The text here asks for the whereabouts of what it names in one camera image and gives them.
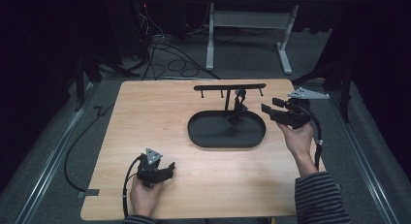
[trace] striped sleeve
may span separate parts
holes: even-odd
[[[124,219],[123,224],[155,224],[156,221],[146,216],[131,215]]]
[[[299,224],[352,223],[342,206],[342,196],[327,172],[296,179],[296,210]]]

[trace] dark background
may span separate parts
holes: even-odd
[[[316,70],[349,55],[352,80],[387,145],[410,176],[406,163],[411,156],[406,105],[411,69],[409,0],[371,1],[356,6],[300,5],[293,30],[310,28],[315,34],[333,29]],[[122,57],[141,55],[146,45],[136,38],[130,2],[125,4],[1,0],[1,191],[47,123],[69,99],[67,88],[76,76],[80,55],[92,51],[117,64],[122,63]],[[206,5],[184,2],[147,4],[164,31],[181,39],[185,23],[200,26],[206,9]],[[218,8],[261,11],[283,7]],[[344,69],[335,68],[323,76],[335,80],[338,87]]]

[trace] black stand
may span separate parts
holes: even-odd
[[[223,111],[197,112],[190,118],[187,126],[190,140],[206,148],[248,148],[259,144],[266,134],[266,124],[242,102],[245,99],[245,89],[260,89],[261,92],[264,87],[266,85],[263,83],[195,86],[195,90],[202,92],[202,98],[204,90],[220,90],[221,98],[224,98],[223,90],[227,90],[227,95]],[[236,105],[233,111],[229,111],[232,89],[237,91]]]

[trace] human hand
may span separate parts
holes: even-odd
[[[290,150],[297,167],[299,168],[300,176],[308,176],[317,173],[318,170],[311,158],[310,147],[314,130],[310,123],[304,124],[299,129],[291,129],[287,125],[277,123],[285,137],[285,144]]]
[[[147,188],[136,176],[130,191],[130,200],[135,215],[150,216],[157,204],[158,196],[164,182],[159,182],[153,188]]]

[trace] table top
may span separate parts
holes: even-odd
[[[187,123],[197,112],[221,111],[220,91],[195,91],[195,85],[265,83],[247,90],[244,105],[267,126],[260,144],[246,149],[206,149],[193,144]],[[284,136],[261,104],[287,100],[289,80],[125,81],[119,90],[89,189],[84,220],[123,219],[122,187],[133,160],[147,147],[164,156],[159,169],[175,162],[152,216],[159,219],[295,215],[294,184],[299,172]],[[234,107],[232,94],[229,110]],[[315,143],[311,152],[314,155]]]

